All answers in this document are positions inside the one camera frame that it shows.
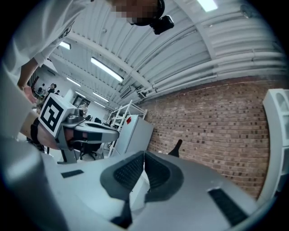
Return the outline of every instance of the fluorescent light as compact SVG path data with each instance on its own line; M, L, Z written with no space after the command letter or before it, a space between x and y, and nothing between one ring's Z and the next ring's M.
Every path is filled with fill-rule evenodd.
M64 48L66 48L68 50L71 49L71 45L69 43L67 43L67 42L61 42L59 45L63 46Z
M108 102L108 100L107 100L107 99L103 98L102 96L98 95L97 93L94 93L94 92L93 92L93 94L95 94L97 97L99 97L99 98L103 99L104 101Z
M205 10L205 12L208 11L212 11L214 9L217 9L218 6L217 4L214 2L214 0L197 0L200 5L203 7L203 9Z
M98 66L99 68L101 68L102 70L104 70L106 73L110 74L113 78L115 78L117 81L122 82L123 78L118 75L117 73L115 73L113 70L111 70L110 68L108 68L106 65L104 65L103 63L99 62L98 60L96 60L95 58L91 58L90 60L94 65Z
M70 78L68 78L68 77L66 77L66 78L67 78L67 80L69 80L69 81L71 81L72 83L76 84L77 86L81 87L80 84L78 84L77 82L73 81L72 79L70 79Z
M80 96L82 96L83 98L86 98L84 95L80 94L79 92L76 92L77 94L79 94Z
M103 106L104 108L105 108L105 106L104 105L101 105L100 103L98 103L98 102L95 102L95 103L97 103L98 105L100 105L100 106Z

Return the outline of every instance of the hand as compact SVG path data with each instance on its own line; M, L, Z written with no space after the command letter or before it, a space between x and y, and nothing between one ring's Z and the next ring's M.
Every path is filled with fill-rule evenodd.
M24 87L19 87L20 90L24 91L24 94L26 98L31 102L31 103L36 103L37 99L33 96L31 87L29 86L24 86Z

